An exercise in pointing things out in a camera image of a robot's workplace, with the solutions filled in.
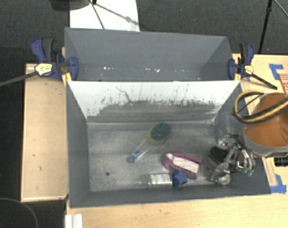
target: blue tape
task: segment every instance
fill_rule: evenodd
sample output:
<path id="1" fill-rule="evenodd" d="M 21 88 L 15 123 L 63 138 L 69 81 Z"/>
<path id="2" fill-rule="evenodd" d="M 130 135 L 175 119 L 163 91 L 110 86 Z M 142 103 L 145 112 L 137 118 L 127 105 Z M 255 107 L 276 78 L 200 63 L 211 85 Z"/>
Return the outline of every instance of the blue tape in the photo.
<path id="1" fill-rule="evenodd" d="M 271 193 L 282 193 L 285 194 L 287 192 L 287 186 L 282 184 L 281 177 L 275 174 L 278 185 L 270 187 Z"/>
<path id="2" fill-rule="evenodd" d="M 278 74 L 277 74 L 277 69 L 283 69 L 283 65 L 282 64 L 270 64 L 269 67 L 272 71 L 274 79 L 279 80 Z"/>

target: blue clamp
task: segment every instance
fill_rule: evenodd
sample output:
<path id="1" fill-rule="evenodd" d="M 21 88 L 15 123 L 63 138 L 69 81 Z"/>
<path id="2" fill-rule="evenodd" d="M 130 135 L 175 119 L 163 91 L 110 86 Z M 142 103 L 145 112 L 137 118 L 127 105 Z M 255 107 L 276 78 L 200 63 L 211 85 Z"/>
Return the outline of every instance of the blue clamp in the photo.
<path id="1" fill-rule="evenodd" d="M 70 57 L 67 62 L 65 58 L 58 50 L 53 50 L 53 38 L 38 37 L 30 44 L 31 51 L 35 55 L 40 64 L 48 63 L 50 66 L 50 72 L 39 74 L 39 76 L 47 76 L 57 80 L 62 80 L 63 72 L 69 72 L 72 80 L 77 79 L 78 75 L 78 63 L 75 57 Z"/>
<path id="2" fill-rule="evenodd" d="M 250 43 L 240 43 L 240 54 L 238 58 L 238 64 L 234 59 L 230 59 L 228 63 L 228 75 L 230 80 L 234 80 L 235 74 L 239 74 L 241 78 L 248 77 L 249 75 L 245 71 L 245 66 L 251 65 L 254 58 L 254 47 Z"/>

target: pink object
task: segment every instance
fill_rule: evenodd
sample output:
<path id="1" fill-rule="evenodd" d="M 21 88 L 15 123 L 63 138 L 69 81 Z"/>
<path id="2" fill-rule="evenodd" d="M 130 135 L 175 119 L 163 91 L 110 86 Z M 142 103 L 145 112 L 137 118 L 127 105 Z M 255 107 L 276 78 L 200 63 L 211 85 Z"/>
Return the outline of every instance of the pink object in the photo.
<path id="1" fill-rule="evenodd" d="M 168 152 L 163 159 L 163 165 L 171 172 L 182 171 L 189 179 L 196 179 L 197 169 L 202 160 L 191 157 L 182 152 Z"/>

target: white label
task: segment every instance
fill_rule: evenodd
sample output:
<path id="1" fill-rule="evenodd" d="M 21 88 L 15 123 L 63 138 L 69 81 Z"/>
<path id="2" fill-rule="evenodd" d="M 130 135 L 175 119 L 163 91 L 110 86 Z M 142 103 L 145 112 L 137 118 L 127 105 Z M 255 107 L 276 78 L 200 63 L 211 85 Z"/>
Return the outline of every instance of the white label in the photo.
<path id="1" fill-rule="evenodd" d="M 174 155 L 172 155 L 170 153 L 167 154 L 167 157 L 170 160 L 172 160 L 173 163 L 176 166 L 180 167 L 181 169 L 190 171 L 192 173 L 197 173 L 198 172 L 199 164 L 197 164 L 197 163 L 195 163 L 193 161 L 189 161 L 189 160 L 174 156 Z"/>

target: black floor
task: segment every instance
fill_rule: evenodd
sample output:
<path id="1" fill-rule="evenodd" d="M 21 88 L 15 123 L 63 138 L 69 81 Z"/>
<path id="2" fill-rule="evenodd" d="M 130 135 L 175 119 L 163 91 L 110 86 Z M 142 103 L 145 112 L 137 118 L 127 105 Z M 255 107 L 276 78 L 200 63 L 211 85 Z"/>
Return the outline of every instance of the black floor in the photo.
<path id="1" fill-rule="evenodd" d="M 251 43 L 257 52 L 268 3 L 268 0 L 136 1 L 140 30 L 227 36 L 233 53 L 239 52 L 240 42 Z M 288 0 L 278 1 L 288 13 Z M 29 47 L 33 39 L 53 37 L 56 47 L 64 45 L 67 9 L 67 2 L 58 0 L 0 0 L 1 81 L 22 75 L 25 63 L 36 61 Z M 288 19 L 275 3 L 262 53 L 288 55 Z M 23 83 L 0 88 L 0 198 L 19 200 L 22 126 Z M 11 227 L 13 220 L 23 222 L 21 215 L 31 222 L 30 211 L 22 205 L 18 209 L 16 204 L 0 200 L 0 227 Z M 41 202 L 30 207 L 40 228 L 63 226 L 63 202 Z M 27 226 L 18 223 L 14 227 Z"/>

